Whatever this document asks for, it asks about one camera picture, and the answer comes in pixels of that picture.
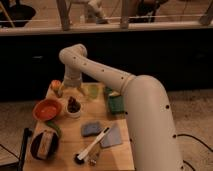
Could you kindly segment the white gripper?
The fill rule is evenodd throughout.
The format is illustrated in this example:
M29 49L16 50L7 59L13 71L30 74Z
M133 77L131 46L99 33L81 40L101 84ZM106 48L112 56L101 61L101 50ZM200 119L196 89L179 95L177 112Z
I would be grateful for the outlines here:
M63 83L67 87L77 87L77 90L82 94L86 95L84 89L81 86L82 73L77 69L66 68ZM65 86L63 84L59 86L58 93L63 94Z

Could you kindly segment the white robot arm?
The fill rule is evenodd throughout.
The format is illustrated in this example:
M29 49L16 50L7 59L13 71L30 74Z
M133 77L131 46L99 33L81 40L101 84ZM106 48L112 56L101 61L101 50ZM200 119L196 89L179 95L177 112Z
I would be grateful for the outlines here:
M80 86L86 74L123 96L136 171L184 171L170 102L158 79L92 61L82 44L62 49L59 59L65 85Z

